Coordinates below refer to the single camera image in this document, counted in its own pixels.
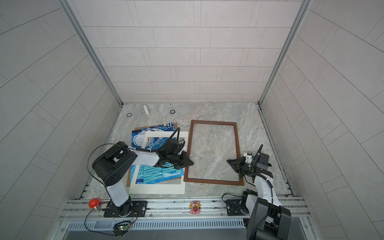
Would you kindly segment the brown wooden picture frame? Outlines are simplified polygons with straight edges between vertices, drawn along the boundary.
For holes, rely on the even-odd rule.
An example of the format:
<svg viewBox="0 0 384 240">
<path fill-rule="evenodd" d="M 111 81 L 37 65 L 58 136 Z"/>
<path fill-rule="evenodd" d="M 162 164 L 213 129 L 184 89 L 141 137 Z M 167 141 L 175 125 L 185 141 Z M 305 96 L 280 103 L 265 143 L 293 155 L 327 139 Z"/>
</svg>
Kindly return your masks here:
<svg viewBox="0 0 384 240">
<path fill-rule="evenodd" d="M 188 151 L 187 151 L 187 157 L 188 158 L 191 155 L 192 141 L 193 141 L 193 135 L 194 135 L 194 125 L 195 124 L 232 126 L 234 128 L 234 134 L 235 134 L 237 159 L 241 158 L 237 123 L 235 123 L 235 122 L 220 122 L 220 121 L 203 121 L 203 120 L 191 120 L 191 127 L 190 127 L 190 132 L 189 132 L 189 142 L 188 142 Z M 189 168 L 188 167 L 185 168 L 184 172 L 185 172 L 185 175 L 184 175 L 184 182 L 185 183 L 244 186 L 244 179 L 241 177 L 239 177 L 237 182 L 236 181 L 222 181 L 222 180 L 208 180 L 208 179 L 194 179 L 194 178 L 189 177 Z"/>
</svg>

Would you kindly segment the blue poster photo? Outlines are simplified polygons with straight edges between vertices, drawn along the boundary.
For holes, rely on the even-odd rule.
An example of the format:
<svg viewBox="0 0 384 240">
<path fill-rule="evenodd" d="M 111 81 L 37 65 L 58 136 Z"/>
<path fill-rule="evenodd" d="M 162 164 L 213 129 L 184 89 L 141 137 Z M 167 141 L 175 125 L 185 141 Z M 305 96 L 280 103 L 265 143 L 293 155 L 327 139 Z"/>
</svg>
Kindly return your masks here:
<svg viewBox="0 0 384 240">
<path fill-rule="evenodd" d="M 145 148 L 148 150 L 156 150 L 160 148 L 167 138 L 149 137 L 145 138 L 146 132 L 174 132 L 177 128 L 175 123 L 168 123 L 153 127 L 143 127 L 132 131 L 132 147 L 141 148 L 144 140 L 147 140 Z M 136 184 L 151 185 L 162 184 L 166 181 L 181 178 L 184 175 L 184 170 L 176 170 L 172 164 L 165 164 L 163 168 L 140 166 Z"/>
</svg>

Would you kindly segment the cream white mat board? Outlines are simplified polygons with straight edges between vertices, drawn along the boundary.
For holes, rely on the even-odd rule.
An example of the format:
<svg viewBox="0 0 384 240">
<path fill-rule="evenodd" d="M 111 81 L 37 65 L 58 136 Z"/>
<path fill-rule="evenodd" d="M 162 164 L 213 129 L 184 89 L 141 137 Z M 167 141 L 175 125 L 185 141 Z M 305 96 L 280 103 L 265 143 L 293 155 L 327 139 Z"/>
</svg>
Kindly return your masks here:
<svg viewBox="0 0 384 240">
<path fill-rule="evenodd" d="M 169 137 L 171 132 L 146 132 L 142 148 L 145 148 L 150 137 Z M 129 195 L 183 195 L 185 193 L 184 176 L 181 176 L 180 184 L 136 184 L 140 166 L 136 167 L 133 174 L 133 181 L 130 185 Z"/>
</svg>

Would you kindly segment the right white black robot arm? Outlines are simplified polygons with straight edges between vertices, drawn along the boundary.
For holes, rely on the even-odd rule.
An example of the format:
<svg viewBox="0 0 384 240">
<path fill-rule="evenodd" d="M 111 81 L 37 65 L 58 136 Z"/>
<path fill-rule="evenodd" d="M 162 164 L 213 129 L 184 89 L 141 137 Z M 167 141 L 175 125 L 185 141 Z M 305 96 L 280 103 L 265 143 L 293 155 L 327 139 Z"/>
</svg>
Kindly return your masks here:
<svg viewBox="0 0 384 240">
<path fill-rule="evenodd" d="M 247 240 L 287 240 L 292 215 L 284 208 L 275 192 L 273 174 L 269 171 L 269 155 L 246 153 L 237 160 L 227 163 L 239 174 L 239 177 L 250 177 L 256 188 L 245 190 L 240 200 L 223 200 L 229 216 L 245 216 L 247 222 Z"/>
</svg>

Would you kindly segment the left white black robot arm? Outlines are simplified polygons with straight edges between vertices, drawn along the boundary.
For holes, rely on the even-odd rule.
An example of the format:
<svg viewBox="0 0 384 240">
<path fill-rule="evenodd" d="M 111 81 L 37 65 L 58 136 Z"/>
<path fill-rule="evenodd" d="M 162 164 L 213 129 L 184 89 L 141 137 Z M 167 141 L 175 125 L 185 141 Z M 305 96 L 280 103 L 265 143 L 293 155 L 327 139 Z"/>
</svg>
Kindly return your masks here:
<svg viewBox="0 0 384 240">
<path fill-rule="evenodd" d="M 94 160 L 92 168 L 102 180 L 113 205 L 123 212 L 120 215 L 126 216 L 132 208 L 131 198 L 122 180 L 131 166 L 164 167 L 170 163 L 176 170 L 190 167 L 194 163 L 183 151 L 184 145 L 183 142 L 168 139 L 163 146 L 152 151 L 118 142 Z"/>
</svg>

